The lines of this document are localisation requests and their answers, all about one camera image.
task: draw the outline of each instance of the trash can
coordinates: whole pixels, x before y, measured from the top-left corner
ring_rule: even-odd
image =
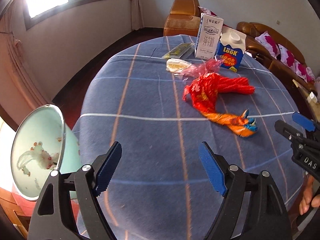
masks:
[[[25,199],[38,199],[52,170],[63,174],[81,166],[78,140],[57,106],[37,108],[19,126],[11,150],[11,172]],[[70,196],[76,198],[76,192],[70,191]]]

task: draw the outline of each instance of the pink curtain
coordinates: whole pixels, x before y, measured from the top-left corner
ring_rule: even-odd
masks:
[[[32,109],[50,103],[50,100],[41,93],[40,87],[28,64],[23,59],[21,42],[15,39],[11,30],[11,20],[14,14],[13,2],[0,21],[0,43],[5,51],[1,51],[1,65],[4,66],[22,96]]]
[[[131,0],[131,28],[138,30],[144,27],[141,0]]]

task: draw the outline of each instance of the plastic bag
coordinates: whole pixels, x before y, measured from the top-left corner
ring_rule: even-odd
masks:
[[[208,73],[218,73],[220,66],[224,62],[220,56],[208,59],[206,62],[201,64],[192,64],[191,66],[175,71],[175,76],[181,77],[183,80],[188,77],[198,78]]]
[[[191,85],[184,88],[183,100],[190,94],[194,108],[212,122],[228,126],[241,137],[253,135],[258,128],[254,118],[247,118],[249,110],[241,116],[235,114],[216,113],[215,105],[218,93],[240,93],[251,95],[255,88],[249,85],[247,78],[228,78],[217,73],[208,73],[193,80]]]
[[[24,152],[18,159],[17,168],[22,170],[24,174],[30,176],[31,172],[26,168],[26,165],[32,160],[36,160],[41,169],[54,170],[57,167],[60,153],[50,155],[42,147],[42,142],[34,143],[34,146],[29,151]]]

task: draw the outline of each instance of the plaid tablecloth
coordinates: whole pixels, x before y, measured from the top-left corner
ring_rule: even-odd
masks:
[[[292,121],[297,107],[279,80],[244,55],[238,72],[221,69],[228,77],[243,76],[255,94],[222,94],[219,113],[242,114],[249,109],[259,131],[251,138],[234,135],[227,127],[205,119],[190,102],[182,101],[185,82],[165,70],[166,52],[195,37],[172,36],[146,41],[113,56],[91,82],[74,133],[83,163],[109,149],[116,140],[123,155],[100,206],[118,240],[202,240],[222,202],[198,158],[198,146],[212,150],[244,171],[268,170],[289,208],[303,182],[303,171],[291,161],[289,141],[274,130],[283,119]],[[190,56],[188,60],[200,63]],[[245,216],[236,226],[241,232]],[[79,232],[88,236],[81,214]]]

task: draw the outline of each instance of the brown leather sofa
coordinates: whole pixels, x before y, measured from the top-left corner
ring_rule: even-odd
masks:
[[[165,22],[163,36],[197,36],[201,12],[198,0],[174,0]]]
[[[237,30],[247,34],[246,49],[256,52],[256,57],[258,57],[256,59],[265,67],[267,67],[270,72],[273,73],[281,81],[281,83],[286,87],[287,90],[290,90],[292,88],[292,80],[294,79],[308,91],[314,92],[316,94],[316,88],[312,83],[306,83],[302,78],[300,78],[290,68],[284,65],[280,60],[273,58],[270,53],[254,39],[255,37],[260,36],[265,31],[268,31],[269,35],[275,40],[277,44],[281,44],[282,46],[287,48],[292,52],[296,60],[305,65],[306,62],[302,53],[287,38],[282,36],[271,27],[260,23],[239,22],[237,24]]]

